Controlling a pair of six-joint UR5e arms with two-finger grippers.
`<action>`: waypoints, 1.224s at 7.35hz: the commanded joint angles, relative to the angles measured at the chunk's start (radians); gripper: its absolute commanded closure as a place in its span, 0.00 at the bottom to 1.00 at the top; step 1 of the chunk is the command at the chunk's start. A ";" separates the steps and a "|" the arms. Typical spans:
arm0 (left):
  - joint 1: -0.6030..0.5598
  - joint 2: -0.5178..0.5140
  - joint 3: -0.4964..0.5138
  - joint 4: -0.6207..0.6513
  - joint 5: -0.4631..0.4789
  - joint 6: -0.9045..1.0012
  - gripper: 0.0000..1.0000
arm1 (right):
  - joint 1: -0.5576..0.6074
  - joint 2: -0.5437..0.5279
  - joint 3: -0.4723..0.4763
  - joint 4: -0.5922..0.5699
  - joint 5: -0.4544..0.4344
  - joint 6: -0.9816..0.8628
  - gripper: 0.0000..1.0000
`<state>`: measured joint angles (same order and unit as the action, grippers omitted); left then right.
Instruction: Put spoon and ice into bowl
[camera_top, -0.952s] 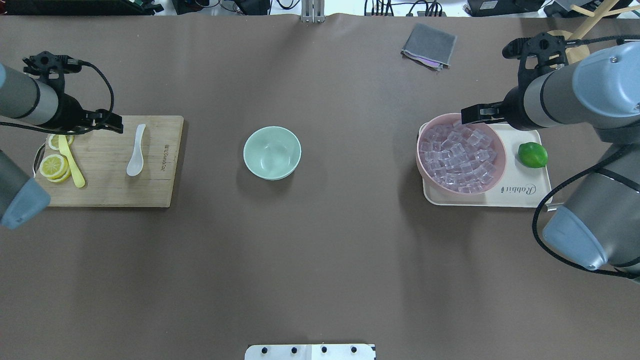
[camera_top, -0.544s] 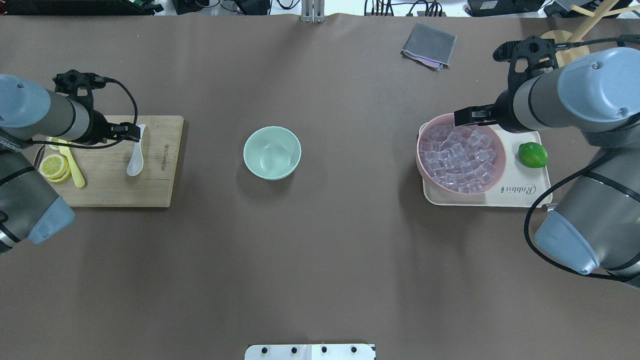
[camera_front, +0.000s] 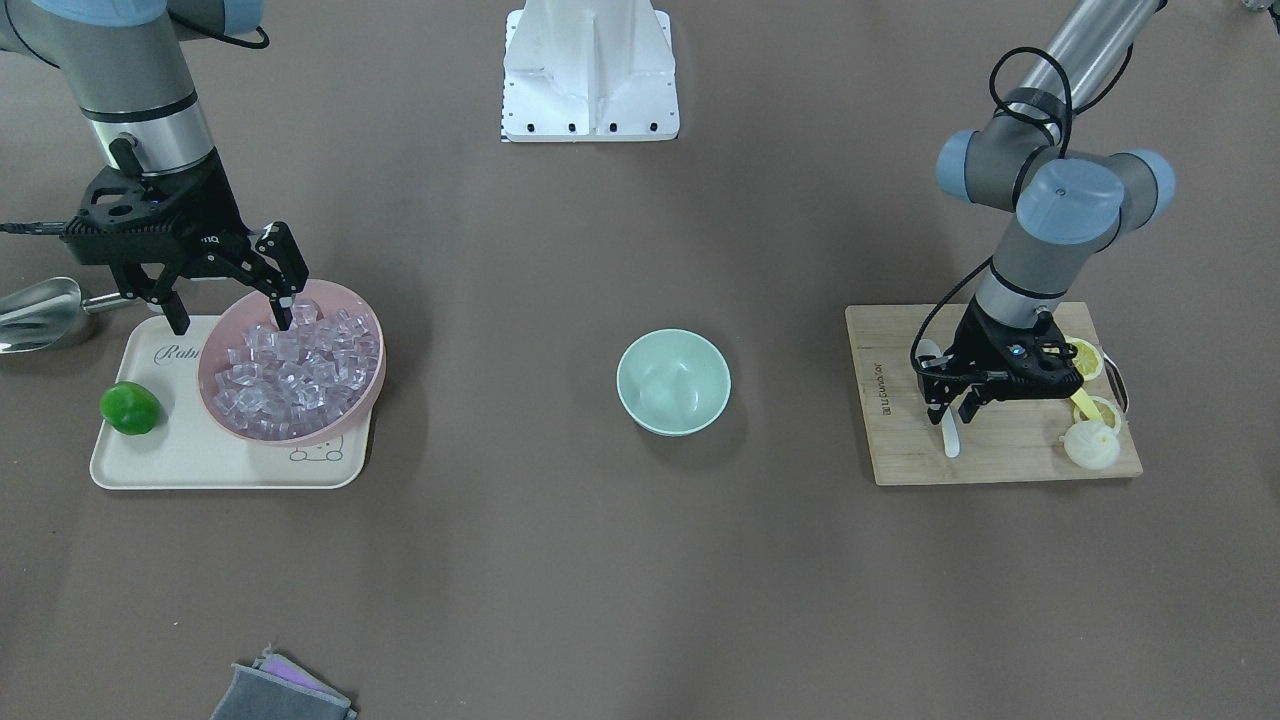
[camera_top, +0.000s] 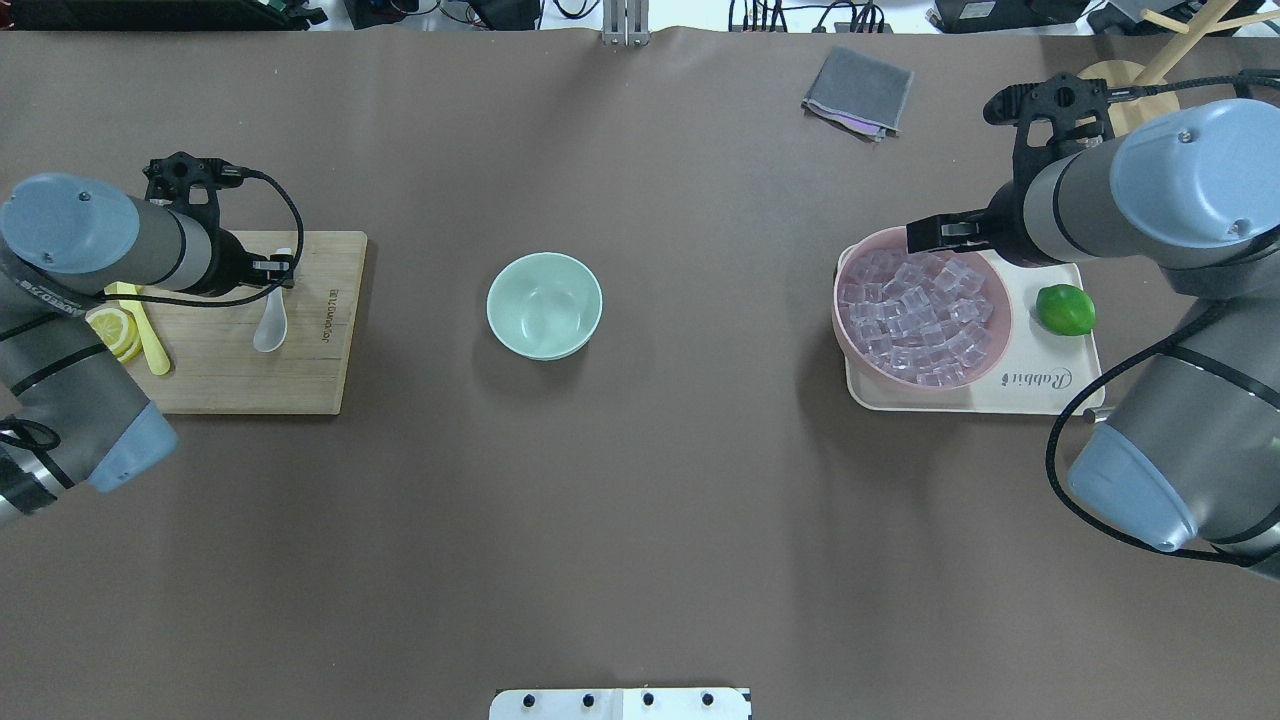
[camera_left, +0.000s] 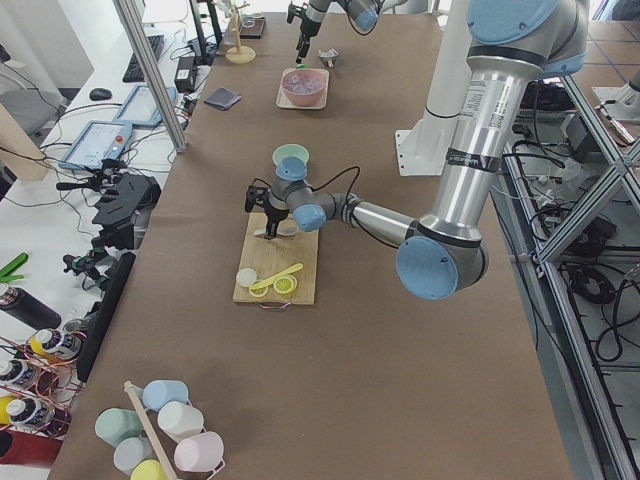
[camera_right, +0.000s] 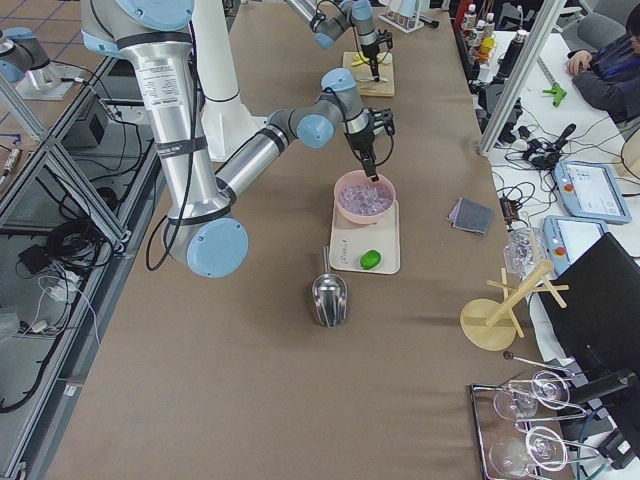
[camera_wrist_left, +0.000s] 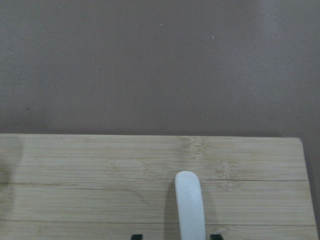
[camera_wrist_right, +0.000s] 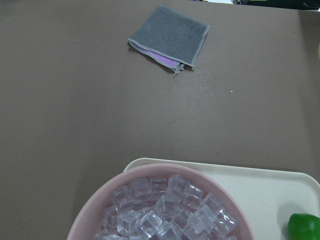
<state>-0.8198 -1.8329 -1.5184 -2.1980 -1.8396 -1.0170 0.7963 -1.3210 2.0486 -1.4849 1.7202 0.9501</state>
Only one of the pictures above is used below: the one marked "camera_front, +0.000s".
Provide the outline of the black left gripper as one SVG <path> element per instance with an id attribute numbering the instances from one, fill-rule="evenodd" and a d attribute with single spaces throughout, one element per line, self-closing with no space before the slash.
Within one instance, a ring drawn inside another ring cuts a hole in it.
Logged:
<path id="1" fill-rule="evenodd" d="M 965 389 L 957 416 L 968 424 L 992 400 L 1068 398 L 1083 386 L 1076 351 L 1048 310 L 1034 311 L 1032 325 L 1020 328 L 972 300 L 946 354 L 916 356 L 916 380 L 936 427 Z"/>

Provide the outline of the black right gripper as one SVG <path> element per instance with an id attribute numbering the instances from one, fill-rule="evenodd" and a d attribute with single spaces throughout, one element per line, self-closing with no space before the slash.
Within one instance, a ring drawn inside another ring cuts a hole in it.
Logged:
<path id="1" fill-rule="evenodd" d="M 275 327 L 293 325 L 296 296 L 308 266 L 284 222 L 252 238 L 242 222 L 216 150 L 168 173 L 147 173 L 140 149 L 110 149 L 114 161 L 91 181 L 79 209 L 59 232 L 84 265 L 109 266 L 116 292 L 160 310 L 175 336 L 189 314 L 174 284 L 188 279 L 236 278 L 268 297 Z M 156 278 L 143 265 L 163 265 Z"/>

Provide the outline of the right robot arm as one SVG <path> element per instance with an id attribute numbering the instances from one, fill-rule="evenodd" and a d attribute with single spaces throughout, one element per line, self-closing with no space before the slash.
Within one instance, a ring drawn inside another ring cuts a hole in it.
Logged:
<path id="1" fill-rule="evenodd" d="M 285 223 L 243 223 L 180 49 L 265 49 L 262 14 L 261 1 L 5 1 L 3 50 L 61 72 L 105 159 L 70 219 L 6 232 L 58 236 L 177 334 L 189 325 L 182 278 L 238 281 L 288 329 L 308 268 Z"/>

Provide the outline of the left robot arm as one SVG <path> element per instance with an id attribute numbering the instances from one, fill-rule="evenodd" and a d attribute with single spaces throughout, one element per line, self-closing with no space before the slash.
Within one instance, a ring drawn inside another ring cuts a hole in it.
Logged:
<path id="1" fill-rule="evenodd" d="M 936 179 L 946 193 L 1011 213 L 951 345 L 911 346 L 931 423 L 970 421 L 993 401 L 1068 398 L 1084 382 L 1076 348 L 1053 314 L 1085 261 L 1146 225 L 1172 201 L 1170 163 L 1149 150 L 1107 156 L 1070 149 L 1080 114 L 1126 68 L 1158 1 L 1078 3 L 995 114 L 941 149 Z"/>

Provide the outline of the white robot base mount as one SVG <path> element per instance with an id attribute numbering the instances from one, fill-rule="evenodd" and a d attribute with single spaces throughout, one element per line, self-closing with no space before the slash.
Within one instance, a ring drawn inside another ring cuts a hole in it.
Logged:
<path id="1" fill-rule="evenodd" d="M 678 137 L 672 23 L 652 3 L 526 1 L 504 29 L 503 141 Z"/>

